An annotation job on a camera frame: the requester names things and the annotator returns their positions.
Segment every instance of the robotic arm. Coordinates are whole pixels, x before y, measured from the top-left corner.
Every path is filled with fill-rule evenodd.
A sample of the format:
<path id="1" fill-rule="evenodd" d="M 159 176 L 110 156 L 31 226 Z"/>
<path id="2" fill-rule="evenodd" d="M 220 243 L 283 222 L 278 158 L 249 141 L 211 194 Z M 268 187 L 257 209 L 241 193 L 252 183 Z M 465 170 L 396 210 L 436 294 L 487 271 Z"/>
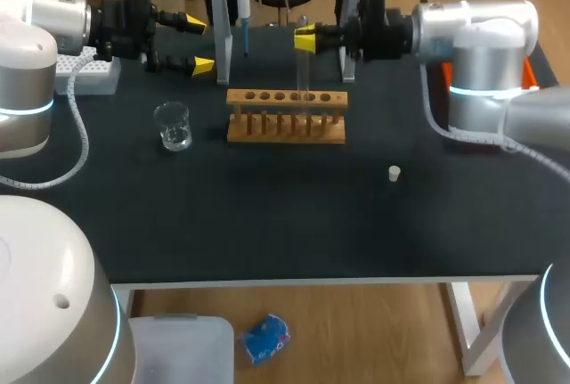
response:
<path id="1" fill-rule="evenodd" d="M 343 45 L 365 61 L 404 54 L 421 63 L 450 61 L 453 133 L 570 151 L 570 90 L 521 88 L 524 58 L 538 39 L 538 14 L 528 1 L 418 4 L 402 15 L 385 0 L 365 0 L 344 26 L 317 24 L 295 39 L 296 48 L 314 53 Z"/>
<path id="2" fill-rule="evenodd" d="M 87 0 L 0 0 L 0 158 L 29 155 L 46 144 L 57 53 L 79 55 L 89 45 L 99 60 L 143 56 L 149 72 L 171 69 L 193 76 L 213 68 L 208 59 L 160 59 L 154 45 L 157 23 L 200 35 L 206 30 L 205 23 L 184 12 L 159 12 L 151 0 L 102 0 L 99 6 Z M 81 167 L 88 143 L 74 102 L 70 98 L 82 137 Z M 3 184 L 47 187 L 15 182 L 0 176 Z"/>

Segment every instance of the orange object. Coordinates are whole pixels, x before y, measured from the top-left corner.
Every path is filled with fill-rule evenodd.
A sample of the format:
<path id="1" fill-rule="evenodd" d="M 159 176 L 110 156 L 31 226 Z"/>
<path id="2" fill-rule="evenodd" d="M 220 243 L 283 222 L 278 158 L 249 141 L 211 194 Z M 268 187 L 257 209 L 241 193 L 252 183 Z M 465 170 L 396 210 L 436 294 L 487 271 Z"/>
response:
<path id="1" fill-rule="evenodd" d="M 444 70 L 444 78 L 445 84 L 447 85 L 447 89 L 449 90 L 450 85 L 452 84 L 452 72 L 453 72 L 453 65 L 450 63 L 442 63 L 442 69 Z M 525 58 L 525 66 L 523 67 L 523 84 L 522 87 L 524 89 L 528 89 L 532 86 L 537 86 L 538 83 L 536 82 L 536 77 L 534 76 L 533 68 L 531 67 L 531 63 Z"/>

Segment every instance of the white plastic container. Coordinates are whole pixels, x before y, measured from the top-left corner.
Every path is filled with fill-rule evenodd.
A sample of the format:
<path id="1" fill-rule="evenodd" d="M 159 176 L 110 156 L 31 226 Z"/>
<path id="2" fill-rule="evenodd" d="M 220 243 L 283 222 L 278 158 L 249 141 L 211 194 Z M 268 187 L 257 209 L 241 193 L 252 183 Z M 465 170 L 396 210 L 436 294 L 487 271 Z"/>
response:
<path id="1" fill-rule="evenodd" d="M 84 57 L 95 54 L 93 47 L 84 47 L 79 56 L 58 55 L 55 70 L 55 92 L 65 95 L 68 79 L 73 67 Z M 112 62 L 92 61 L 86 65 L 75 80 L 76 95 L 111 95 L 117 91 L 118 76 L 121 73 L 120 59 Z"/>
<path id="2" fill-rule="evenodd" d="M 221 317 L 130 319 L 134 384 L 233 384 L 233 327 Z"/>

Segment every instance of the small white cap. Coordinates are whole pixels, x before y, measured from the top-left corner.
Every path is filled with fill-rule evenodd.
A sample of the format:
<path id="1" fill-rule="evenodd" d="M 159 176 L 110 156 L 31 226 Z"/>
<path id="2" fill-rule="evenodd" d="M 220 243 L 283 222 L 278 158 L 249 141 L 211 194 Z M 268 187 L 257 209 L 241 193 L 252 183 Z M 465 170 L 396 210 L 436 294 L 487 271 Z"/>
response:
<path id="1" fill-rule="evenodd" d="M 402 170 L 398 166 L 390 166 L 388 169 L 388 178 L 390 179 L 390 182 L 397 181 L 400 172 L 402 172 Z"/>

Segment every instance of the table leg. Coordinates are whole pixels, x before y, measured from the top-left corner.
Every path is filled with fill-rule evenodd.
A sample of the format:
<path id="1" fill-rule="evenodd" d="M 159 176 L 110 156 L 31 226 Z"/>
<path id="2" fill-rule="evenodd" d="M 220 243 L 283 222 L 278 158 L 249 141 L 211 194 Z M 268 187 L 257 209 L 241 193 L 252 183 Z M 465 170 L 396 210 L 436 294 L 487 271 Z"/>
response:
<path id="1" fill-rule="evenodd" d="M 121 308 L 123 308 L 123 312 L 126 317 L 129 318 L 131 316 L 131 310 L 133 309 L 134 290 L 124 289 L 120 284 L 113 284 L 111 287 L 117 294 L 118 303 L 121 305 Z"/>
<path id="2" fill-rule="evenodd" d="M 453 319 L 461 345 L 461 364 L 467 376 L 481 376 L 499 354 L 501 326 L 512 303 L 531 282 L 511 282 L 495 302 L 494 312 L 482 329 L 466 282 L 446 283 Z"/>

